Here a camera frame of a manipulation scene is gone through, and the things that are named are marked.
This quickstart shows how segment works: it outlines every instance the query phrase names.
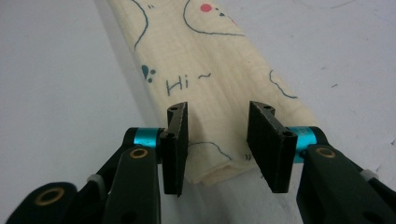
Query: brass screw insert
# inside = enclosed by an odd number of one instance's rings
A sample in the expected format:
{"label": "brass screw insert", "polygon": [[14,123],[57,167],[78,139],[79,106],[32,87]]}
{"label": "brass screw insert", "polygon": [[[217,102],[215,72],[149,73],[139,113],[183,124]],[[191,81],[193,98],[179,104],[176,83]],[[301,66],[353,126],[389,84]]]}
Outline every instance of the brass screw insert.
{"label": "brass screw insert", "polygon": [[133,150],[129,155],[134,159],[140,159],[147,156],[149,153],[144,148],[138,148]]}
{"label": "brass screw insert", "polygon": [[63,188],[52,188],[47,189],[41,192],[35,198],[35,204],[38,206],[46,206],[52,203],[57,202],[64,196],[64,189]]}
{"label": "brass screw insert", "polygon": [[317,153],[322,157],[326,157],[326,158],[330,158],[330,159],[335,157],[335,153],[326,147],[318,148]]}

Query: beige cloth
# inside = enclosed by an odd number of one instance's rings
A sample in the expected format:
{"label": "beige cloth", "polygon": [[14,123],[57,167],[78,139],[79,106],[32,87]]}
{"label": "beige cloth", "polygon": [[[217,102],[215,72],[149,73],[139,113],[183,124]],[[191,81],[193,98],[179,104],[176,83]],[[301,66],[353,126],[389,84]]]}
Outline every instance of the beige cloth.
{"label": "beige cloth", "polygon": [[186,178],[210,185],[256,166],[246,142],[249,101],[285,126],[315,125],[241,30],[210,0],[108,0],[142,66],[162,126],[189,103]]}

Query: cloth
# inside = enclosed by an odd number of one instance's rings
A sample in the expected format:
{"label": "cloth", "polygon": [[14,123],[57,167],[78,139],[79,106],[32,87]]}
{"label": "cloth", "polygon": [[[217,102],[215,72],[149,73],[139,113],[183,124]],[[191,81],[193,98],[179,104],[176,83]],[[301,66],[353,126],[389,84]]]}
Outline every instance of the cloth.
{"label": "cloth", "polygon": [[246,142],[249,101],[273,106],[284,126],[316,124],[215,2],[108,1],[162,125],[169,106],[189,103],[191,183],[211,185],[256,166]]}

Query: red dot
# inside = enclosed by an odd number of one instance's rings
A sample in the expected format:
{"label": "red dot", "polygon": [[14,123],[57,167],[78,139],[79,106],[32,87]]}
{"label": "red dot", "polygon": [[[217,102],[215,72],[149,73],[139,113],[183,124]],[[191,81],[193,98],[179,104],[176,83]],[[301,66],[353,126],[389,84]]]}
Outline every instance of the red dot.
{"label": "red dot", "polygon": [[201,11],[208,12],[210,10],[212,10],[212,6],[210,6],[209,4],[202,4],[201,5]]}

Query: white surface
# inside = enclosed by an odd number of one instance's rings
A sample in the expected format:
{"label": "white surface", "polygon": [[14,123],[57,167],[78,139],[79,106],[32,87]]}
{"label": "white surface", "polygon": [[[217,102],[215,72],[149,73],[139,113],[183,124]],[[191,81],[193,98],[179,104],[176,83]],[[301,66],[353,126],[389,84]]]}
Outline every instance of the white surface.
{"label": "white surface", "polygon": [[[396,3],[219,2],[331,144],[396,189]],[[143,83],[106,0],[0,1],[0,222],[46,183],[80,189],[127,128],[157,126]],[[301,223],[301,168],[282,195],[258,169],[186,183],[162,196],[163,223]]]}

